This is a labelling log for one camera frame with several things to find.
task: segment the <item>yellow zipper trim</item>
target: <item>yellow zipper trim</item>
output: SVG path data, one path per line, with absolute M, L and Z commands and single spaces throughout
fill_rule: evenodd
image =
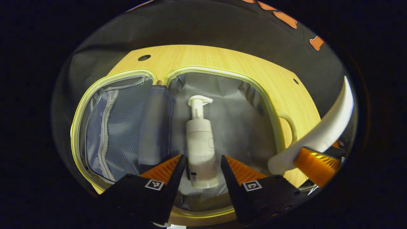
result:
M 78 167 L 79 171 L 81 174 L 89 181 L 92 186 L 95 188 L 95 190 L 100 193 L 101 191 L 106 190 L 104 186 L 102 186 L 98 181 L 96 181 L 85 169 L 81 162 L 81 156 L 80 156 L 80 150 L 79 150 L 79 126 L 81 124 L 83 112 L 86 108 L 87 103 L 89 102 L 90 98 L 92 95 L 102 88 L 103 86 L 112 83 L 113 81 L 119 80 L 119 79 L 125 79 L 130 76 L 134 75 L 145 75 L 146 77 L 150 77 L 153 79 L 153 82 L 157 81 L 156 76 L 149 70 L 147 69 L 136 69 L 136 70 L 129 70 L 129 71 L 124 71 L 120 72 L 114 75 L 108 75 L 105 76 L 95 83 L 93 83 L 92 86 L 86 90 L 85 94 L 83 95 L 81 101 L 79 102 L 78 108 L 75 112 L 74 119 L 72 122 L 71 130 L 70 130 L 70 135 L 71 135 L 71 150 L 72 150 L 72 155 L 75 161 L 76 166 Z

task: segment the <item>zipper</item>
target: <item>zipper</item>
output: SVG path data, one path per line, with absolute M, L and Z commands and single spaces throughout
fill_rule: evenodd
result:
M 137 69 L 137 70 L 129 70 L 121 73 L 117 73 L 114 75 L 108 75 L 96 81 L 92 86 L 88 88 L 88 90 L 83 94 L 82 99 L 80 100 L 77 110 L 74 115 L 74 120 L 71 125 L 70 129 L 70 136 L 71 136 L 71 150 L 72 155 L 75 161 L 76 166 L 78 167 L 81 174 L 97 189 L 105 190 L 107 187 L 103 185 L 101 182 L 105 183 L 105 181 L 101 180 L 101 178 L 94 173 L 89 167 L 82 163 L 82 157 L 80 155 L 79 149 L 79 127 L 83 124 L 82 117 L 83 112 L 86 109 L 92 95 L 100 90 L 102 87 L 112 84 L 114 82 L 138 78 L 142 77 L 141 82 L 138 81 L 137 83 L 144 84 L 146 78 L 151 78 L 153 81 L 157 80 L 157 77 L 147 69 Z

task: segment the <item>gray fabric lining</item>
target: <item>gray fabric lining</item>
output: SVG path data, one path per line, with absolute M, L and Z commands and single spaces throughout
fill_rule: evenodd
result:
M 118 90 L 117 99 L 111 108 L 107 121 L 109 139 L 104 158 L 115 180 L 127 173 L 139 175 L 137 159 L 141 117 L 151 83 L 149 81 L 144 85 Z
M 189 97 L 203 95 L 213 99 L 205 105 L 204 118 L 211 121 L 218 164 L 219 185 L 210 189 L 192 188 L 185 172 L 179 186 L 183 203 L 190 211 L 207 211 L 231 205 L 220 159 L 226 154 L 269 175 L 267 159 L 276 154 L 270 116 L 261 95 L 237 79 L 205 73 L 186 73 L 168 86 L 174 96 L 171 156 L 186 152 L 186 122 L 191 119 Z
M 145 75 L 135 75 L 111 82 L 98 90 L 89 102 L 90 115 L 86 124 L 85 158 L 88 166 L 107 183 L 115 180 L 107 166 L 105 155 L 108 144 L 107 121 L 111 108 L 117 98 L 118 90 L 151 81 Z

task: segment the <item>white pump bottle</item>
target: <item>white pump bottle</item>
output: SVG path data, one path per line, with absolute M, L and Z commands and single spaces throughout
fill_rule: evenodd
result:
M 191 184 L 194 188 L 212 188 L 218 185 L 215 149 L 210 121 L 204 119 L 203 106 L 213 99 L 195 95 L 188 99 L 192 120 L 186 123 L 186 145 Z

